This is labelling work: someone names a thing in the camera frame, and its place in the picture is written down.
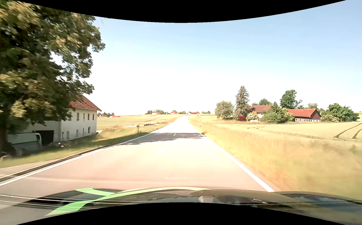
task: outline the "curb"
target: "curb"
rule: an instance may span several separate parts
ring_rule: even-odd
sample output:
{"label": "curb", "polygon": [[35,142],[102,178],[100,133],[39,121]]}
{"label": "curb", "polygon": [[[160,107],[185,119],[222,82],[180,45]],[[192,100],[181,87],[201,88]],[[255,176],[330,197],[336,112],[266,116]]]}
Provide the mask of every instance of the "curb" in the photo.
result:
{"label": "curb", "polygon": [[124,143],[132,140],[133,138],[126,139],[126,140],[124,140],[123,142],[120,142],[120,143],[104,145],[104,146],[100,146],[100,147],[97,147],[97,148],[94,148],[94,149],[89,149],[89,150],[86,150],[86,151],[83,151],[83,152],[75,153],[75,154],[66,156],[64,158],[55,160],[53,162],[49,162],[49,163],[46,163],[46,164],[43,164],[43,165],[40,165],[40,166],[36,166],[36,167],[30,168],[30,169],[26,169],[26,170],[23,170],[23,171],[15,172],[13,174],[9,174],[9,175],[0,177],[0,182],[7,181],[7,180],[12,179],[14,177],[21,176],[21,175],[24,175],[24,174],[27,174],[27,173],[30,173],[30,172],[33,172],[33,171],[37,171],[39,169],[43,169],[43,168],[48,167],[48,166],[52,166],[52,165],[67,161],[69,159],[76,158],[78,156],[87,154],[87,153],[92,152],[92,151],[96,151],[96,150],[103,149],[103,148],[110,148],[111,146],[121,145],[121,144],[124,144]]}

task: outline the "dashed center line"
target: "dashed center line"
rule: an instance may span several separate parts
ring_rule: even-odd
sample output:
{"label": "dashed center line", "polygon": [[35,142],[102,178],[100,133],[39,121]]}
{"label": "dashed center line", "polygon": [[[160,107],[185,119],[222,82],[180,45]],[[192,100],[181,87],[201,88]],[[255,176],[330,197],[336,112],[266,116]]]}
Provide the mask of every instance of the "dashed center line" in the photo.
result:
{"label": "dashed center line", "polygon": [[160,155],[160,153],[166,148],[166,146],[163,146],[157,153],[156,155]]}

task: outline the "sidewalk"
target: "sidewalk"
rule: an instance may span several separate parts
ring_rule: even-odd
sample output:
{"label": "sidewalk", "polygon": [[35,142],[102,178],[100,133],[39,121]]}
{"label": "sidewalk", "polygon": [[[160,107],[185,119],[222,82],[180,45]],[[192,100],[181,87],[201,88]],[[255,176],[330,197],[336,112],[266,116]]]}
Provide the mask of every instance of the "sidewalk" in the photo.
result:
{"label": "sidewalk", "polygon": [[34,163],[29,163],[29,164],[24,164],[24,165],[18,165],[18,166],[10,166],[10,167],[6,167],[6,168],[1,168],[0,169],[0,178],[3,176],[7,176],[7,175],[11,175],[13,173],[18,173],[20,171],[26,170],[26,169],[30,169],[36,166],[40,166],[46,163],[50,163],[53,162],[55,160],[50,160],[50,161],[43,161],[43,162],[34,162]]}

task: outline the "field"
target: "field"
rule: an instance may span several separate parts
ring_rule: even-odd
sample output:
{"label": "field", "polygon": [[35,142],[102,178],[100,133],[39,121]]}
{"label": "field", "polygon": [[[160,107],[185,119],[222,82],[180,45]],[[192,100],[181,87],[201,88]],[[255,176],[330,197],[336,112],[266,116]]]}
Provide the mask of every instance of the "field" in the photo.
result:
{"label": "field", "polygon": [[107,128],[116,128],[133,125],[143,125],[145,122],[155,122],[156,124],[172,123],[180,116],[186,114],[168,114],[168,115],[134,115],[134,116],[120,116],[120,117],[98,117],[97,130],[104,130]]}
{"label": "field", "polygon": [[197,116],[189,120],[202,134],[282,190],[362,200],[362,114],[360,117],[360,121],[349,123],[269,125],[202,115],[201,128]]}

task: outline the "green stripe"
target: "green stripe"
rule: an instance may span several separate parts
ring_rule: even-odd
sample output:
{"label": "green stripe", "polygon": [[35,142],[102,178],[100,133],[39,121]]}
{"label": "green stripe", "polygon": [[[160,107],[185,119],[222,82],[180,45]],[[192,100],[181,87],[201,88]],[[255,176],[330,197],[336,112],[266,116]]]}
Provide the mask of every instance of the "green stripe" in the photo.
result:
{"label": "green stripe", "polygon": [[92,195],[102,195],[102,196],[108,196],[108,195],[115,194],[115,192],[99,191],[99,190],[95,190],[93,188],[76,189],[76,191],[88,193],[88,194],[92,194]]}
{"label": "green stripe", "polygon": [[129,192],[123,191],[122,193],[120,193],[120,192],[113,193],[112,195],[107,195],[107,196],[104,196],[104,197],[101,197],[101,198],[95,199],[95,200],[72,202],[65,206],[58,207],[57,209],[55,209],[52,212],[50,212],[49,214],[47,214],[47,216],[57,215],[57,214],[62,214],[62,213],[76,212],[76,211],[80,210],[82,207],[84,207],[84,205],[94,202],[94,201],[102,201],[102,200],[111,199],[111,198],[115,198],[115,197],[140,194],[140,193],[145,193],[145,192],[150,192],[150,191],[164,191],[164,190],[169,190],[169,189],[180,189],[180,190],[191,190],[191,191],[208,190],[207,188],[199,188],[199,187],[161,187],[161,188],[151,188],[151,189],[144,189],[144,190],[139,189],[136,191],[129,191]]}

